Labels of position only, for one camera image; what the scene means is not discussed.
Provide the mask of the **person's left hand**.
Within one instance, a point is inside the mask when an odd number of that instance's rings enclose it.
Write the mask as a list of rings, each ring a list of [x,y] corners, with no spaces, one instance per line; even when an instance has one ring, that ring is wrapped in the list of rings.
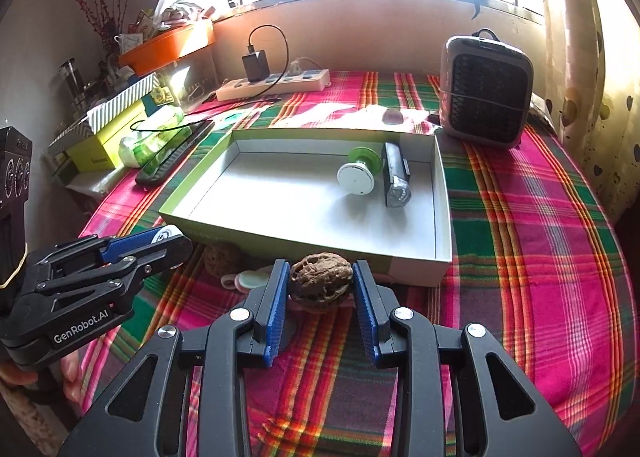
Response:
[[[60,369],[63,378],[64,395],[73,403],[80,401],[81,375],[79,366],[79,354],[77,351],[64,356],[60,360]],[[1,380],[7,385],[33,385],[37,380],[37,373],[21,370],[12,361],[5,361],[0,366]]]

